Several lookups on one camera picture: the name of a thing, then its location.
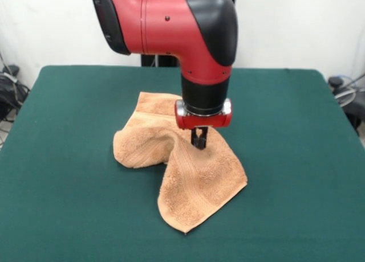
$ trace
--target white wall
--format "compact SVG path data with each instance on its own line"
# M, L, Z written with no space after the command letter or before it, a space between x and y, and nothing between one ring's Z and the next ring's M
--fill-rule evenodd
M365 0L237 0L235 67L365 70ZM0 0L0 50L32 86L48 64L139 66L112 52L91 0Z

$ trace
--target table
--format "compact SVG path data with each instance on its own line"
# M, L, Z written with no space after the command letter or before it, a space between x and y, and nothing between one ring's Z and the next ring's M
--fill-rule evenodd
M0 261L362 261L365 151L320 73L234 69L220 129L249 184L186 236L163 222L164 165L112 155L140 91L175 68L42 69L0 152Z

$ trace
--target screw hole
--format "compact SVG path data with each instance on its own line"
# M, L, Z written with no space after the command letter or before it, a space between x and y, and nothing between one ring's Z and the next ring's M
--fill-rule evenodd
M102 3L102 0L94 0L95 4L100 5Z

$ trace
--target towel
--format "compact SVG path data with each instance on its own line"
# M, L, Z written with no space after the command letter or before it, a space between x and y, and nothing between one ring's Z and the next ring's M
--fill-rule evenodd
M209 128L204 150L190 144L190 130L176 125L174 105L180 98L141 92L132 116L114 135L113 153L125 167L167 164L157 205L170 226L187 233L232 199L248 179L215 129Z

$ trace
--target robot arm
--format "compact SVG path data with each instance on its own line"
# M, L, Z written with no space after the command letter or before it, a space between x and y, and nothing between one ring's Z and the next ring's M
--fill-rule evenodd
M104 36L120 54L173 55L180 61L182 101L176 120L205 147L207 126L228 126L226 99L237 48L232 0L94 0ZM198 137L196 128L204 128Z

